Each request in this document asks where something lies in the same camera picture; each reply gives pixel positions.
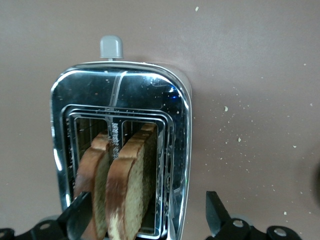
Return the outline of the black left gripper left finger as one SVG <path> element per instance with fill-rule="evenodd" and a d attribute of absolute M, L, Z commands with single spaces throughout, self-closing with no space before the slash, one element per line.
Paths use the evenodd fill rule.
<path fill-rule="evenodd" d="M 93 216 L 92 195 L 81 192 L 57 218 L 36 224 L 30 230 L 16 235 L 11 228 L 2 228 L 2 240 L 79 240 Z"/>

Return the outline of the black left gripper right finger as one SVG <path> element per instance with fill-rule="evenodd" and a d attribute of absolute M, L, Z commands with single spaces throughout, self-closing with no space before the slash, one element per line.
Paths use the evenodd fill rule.
<path fill-rule="evenodd" d="M 247 221 L 231 217 L 217 192 L 206 192 L 206 221 L 211 235 L 208 240 L 300 240 L 301 237 L 285 226 L 272 225 L 259 231 Z"/>

